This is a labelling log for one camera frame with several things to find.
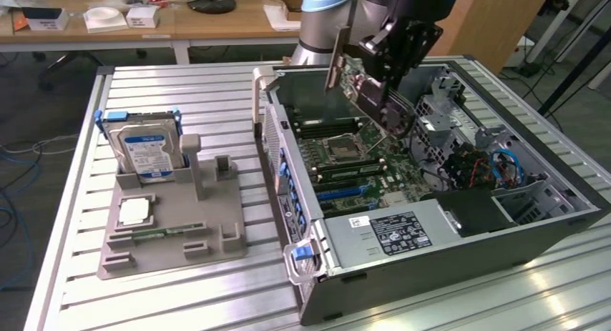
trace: wooden desk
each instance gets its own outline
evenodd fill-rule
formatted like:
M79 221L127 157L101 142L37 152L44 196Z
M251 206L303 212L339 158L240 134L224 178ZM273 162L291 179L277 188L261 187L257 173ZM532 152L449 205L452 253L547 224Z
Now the wooden desk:
M0 18L0 51L71 51L99 49L173 48L177 64L188 64L189 46L296 44L299 32L277 32L267 21L264 4L279 0L236 0L236 10L209 15L192 11L185 4L160 10L155 29L124 29L89 34L83 12L101 0L44 0L75 14L64 31L13 31L12 20L19 11Z

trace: blue pcie slot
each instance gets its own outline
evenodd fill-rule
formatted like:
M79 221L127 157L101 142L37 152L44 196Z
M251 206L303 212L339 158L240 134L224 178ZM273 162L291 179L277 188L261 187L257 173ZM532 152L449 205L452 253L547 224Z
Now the blue pcie slot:
M317 201L325 201L332 199L340 199L341 197L356 197L357 195L363 195L368 187L369 185L365 184L356 188L347 188L332 192L317 193L316 198Z

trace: blue cable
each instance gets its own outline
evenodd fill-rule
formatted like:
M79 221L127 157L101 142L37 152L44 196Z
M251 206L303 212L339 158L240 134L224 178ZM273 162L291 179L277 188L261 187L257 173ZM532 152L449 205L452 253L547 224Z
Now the blue cable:
M512 159L514 164L515 164L515 169L518 170L519 183L522 184L524 182L524 169L522 168L522 165L519 165L518 156L515 156L514 153L508 151L507 149L496 149L490 154L490 166L492 167L492 174L500 180L503 180L503 176L500 175L500 172L498 171L496 166L495 166L496 164L495 163L495 154L504 154L506 156L508 156Z
M7 212L12 214L12 216L16 219L16 222L19 223L19 226L21 227L23 237L25 238L25 249L27 249L28 254L27 254L24 268L21 269L19 274L13 276L12 279L9 279L7 282L1 284L0 291L11 287L28 274L29 270L32 269L33 262L35 262L35 251L32 248L32 240L29 239L29 231L28 231L28 226L25 225L25 221L21 218L21 216L19 215L19 213L12 211L11 209L1 208L1 210L5 210Z
M29 161L21 161L21 160L15 159L15 158L12 158L12 157L7 156L5 154L1 154L1 153L0 153L0 157L4 158L7 161L13 162L16 164L27 164L27 165L32 165L35 167L35 174L29 178L28 183L25 183L24 186L17 188L13 192L7 193L7 195L12 197L16 194L19 194L20 192L23 192L25 189L28 189L28 187L32 185L32 183L35 183L35 181L39 179L40 166L39 166L39 163L29 162Z

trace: hard drive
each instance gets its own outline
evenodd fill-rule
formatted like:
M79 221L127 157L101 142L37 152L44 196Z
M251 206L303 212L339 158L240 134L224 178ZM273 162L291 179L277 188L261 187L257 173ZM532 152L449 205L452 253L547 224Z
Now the hard drive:
M180 152L180 113L108 112L96 124L108 139L123 174L137 174L141 183L173 180L173 170L185 167Z

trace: metal workbench surface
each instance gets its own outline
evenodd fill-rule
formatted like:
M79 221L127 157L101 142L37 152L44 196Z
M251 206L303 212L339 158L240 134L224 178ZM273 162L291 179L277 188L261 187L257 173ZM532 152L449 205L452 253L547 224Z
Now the metal workbench surface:
M474 61L459 64L587 182L611 199L610 174ZM527 265L301 327L280 255L251 121L251 80L276 62L135 66L96 77L27 330L611 330L611 219ZM495 114L467 93L487 125ZM237 260L101 281L96 277L116 160L96 109L179 107L200 159L229 154L240 173L248 255Z

